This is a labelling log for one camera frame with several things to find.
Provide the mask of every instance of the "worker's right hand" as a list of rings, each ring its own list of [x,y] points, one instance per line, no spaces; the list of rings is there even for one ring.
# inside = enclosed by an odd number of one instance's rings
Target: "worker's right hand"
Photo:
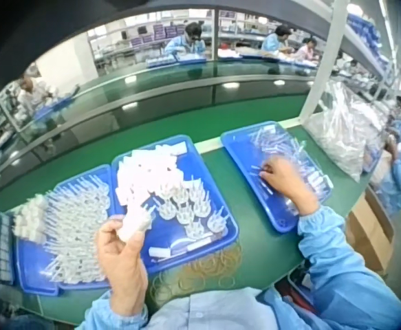
[[[144,233],[136,232],[127,243],[116,234],[124,216],[114,216],[96,235],[98,261],[112,290],[111,310],[121,316],[140,314],[148,287],[147,271],[140,258]]]
[[[294,202],[300,215],[310,215],[319,208],[316,195],[305,182],[294,165],[283,157],[272,157],[263,163],[260,176],[273,189]]]

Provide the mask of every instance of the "white plastic part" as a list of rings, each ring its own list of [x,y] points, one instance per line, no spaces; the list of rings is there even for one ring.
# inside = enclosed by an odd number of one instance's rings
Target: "white plastic part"
[[[211,237],[206,237],[205,239],[187,245],[186,249],[188,251],[193,251],[195,249],[201,248],[202,246],[208,245],[212,241],[213,239]]]
[[[171,258],[171,249],[151,246],[148,254],[153,258]]]
[[[176,217],[181,225],[188,225],[194,221],[195,215],[191,206],[187,204],[186,206],[179,206]]]
[[[190,239],[201,239],[205,233],[205,228],[200,221],[192,221],[185,226],[186,236]]]
[[[122,220],[122,227],[118,230],[120,240],[127,242],[135,232],[147,230],[153,220],[151,213],[154,209],[155,206],[149,210],[140,206],[129,206],[127,215]]]

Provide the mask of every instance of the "rubber band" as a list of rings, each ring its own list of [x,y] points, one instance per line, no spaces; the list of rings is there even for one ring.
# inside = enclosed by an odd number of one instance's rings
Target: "rubber band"
[[[223,282],[224,282],[224,280],[226,280],[228,278],[230,279],[230,285],[229,286],[225,286],[223,284]],[[220,287],[220,289],[229,290],[229,289],[233,288],[234,286],[235,286],[235,278],[234,277],[232,277],[232,276],[222,276],[222,277],[219,278],[219,287]]]

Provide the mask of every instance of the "clear plastic bag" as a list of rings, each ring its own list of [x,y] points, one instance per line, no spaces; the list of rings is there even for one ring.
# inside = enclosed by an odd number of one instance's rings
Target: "clear plastic bag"
[[[333,162],[359,182],[366,141],[350,109],[354,96],[341,82],[329,81],[319,101],[323,111],[311,115],[303,126]]]

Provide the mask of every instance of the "blue tray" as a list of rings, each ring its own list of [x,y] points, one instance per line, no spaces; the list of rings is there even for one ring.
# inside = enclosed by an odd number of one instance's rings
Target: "blue tray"
[[[42,296],[58,295],[58,285],[43,275],[44,269],[53,259],[54,255],[46,252],[43,246],[17,239],[17,272],[24,292]]]
[[[237,163],[246,180],[248,180],[249,185],[254,190],[255,195],[258,197],[274,228],[278,232],[284,233],[295,228],[299,217],[293,215],[293,213],[288,209],[285,204],[284,196],[278,194],[273,189],[273,195],[269,196],[261,186],[260,179],[257,176],[250,175],[250,173],[254,172],[251,166],[260,166],[267,156],[252,144],[249,135],[256,133],[260,128],[269,125],[274,125],[277,133],[285,133],[290,137],[290,139],[293,139],[293,137],[278,123],[269,121],[225,132],[221,135],[221,142],[229,152],[231,158],[233,158],[235,163]],[[290,139],[285,138],[279,143],[290,144]],[[307,153],[305,153],[304,161],[306,162],[306,165],[319,170],[318,166]],[[331,188],[327,186],[320,201],[325,201],[331,193]]]
[[[74,183],[79,177],[86,178],[88,175],[96,175],[105,183],[109,184],[111,205],[110,209],[107,210],[107,213],[109,216],[113,215],[115,206],[113,204],[113,189],[111,186],[111,171],[109,165],[101,165],[76,175],[57,184],[55,189]],[[64,290],[79,290],[99,289],[109,286],[109,283],[106,280],[91,283],[78,283],[74,285],[50,282],[49,278],[43,275],[43,271],[53,260],[54,255],[46,252],[43,246],[20,239],[17,241],[17,269],[20,284],[24,292],[44,296],[57,296],[60,288]]]
[[[208,245],[199,247],[187,253],[183,253],[179,256],[168,258],[164,261],[156,261],[154,258],[151,258],[149,256],[148,250],[151,246],[157,248],[168,248],[171,246],[171,249],[173,251],[176,250],[175,253],[177,253],[177,251],[183,251],[188,244],[193,242],[186,238],[183,226],[180,225],[177,220],[163,220],[159,216],[158,212],[155,212],[156,218],[153,220],[151,230],[148,230],[146,232],[144,247],[142,248],[141,252],[142,260],[144,261],[145,267],[149,274],[161,272],[168,268],[187,263],[189,261],[201,258],[202,256],[205,256],[207,254],[221,250],[224,247],[233,243],[237,239],[239,234],[239,228],[235,223],[235,220],[232,217],[228,206],[226,205],[217,186],[215,185],[214,179],[211,177],[205,163],[203,162],[202,157],[199,155],[196,148],[194,147],[193,142],[188,136],[176,135],[174,137],[170,137],[168,139],[149,144],[148,146],[144,146],[141,149],[154,149],[154,147],[158,144],[174,145],[180,142],[186,143],[188,152],[177,157],[177,167],[184,172],[185,180],[191,180],[191,175],[194,177],[194,179],[202,179],[204,183],[204,188],[209,191],[209,196],[212,204],[212,212],[220,209],[223,206],[224,210],[221,215],[224,217],[229,215],[226,225],[227,230],[225,230],[225,234],[222,237],[213,236],[213,242],[209,243]],[[113,179],[113,187],[118,186],[117,172],[119,168],[119,162],[123,159],[124,156],[130,155],[131,152],[119,155],[111,163],[111,177]],[[149,206],[152,206],[154,204],[154,201],[153,199],[148,199],[145,203]],[[117,198],[115,198],[114,204],[116,213],[126,213],[126,209],[118,203]],[[174,248],[174,242],[176,241],[179,241],[180,243],[177,244],[177,248]]]
[[[72,97],[68,96],[66,98],[59,100],[58,102],[55,102],[54,104],[44,106],[35,113],[33,120],[39,121],[39,120],[45,119],[46,116],[48,114],[50,114],[51,112],[60,111],[60,110],[64,109],[65,107],[67,107],[68,105],[70,105],[72,102],[73,102]]]
[[[177,55],[176,60],[180,65],[206,63],[206,57],[198,56],[197,58],[185,59],[185,55]]]

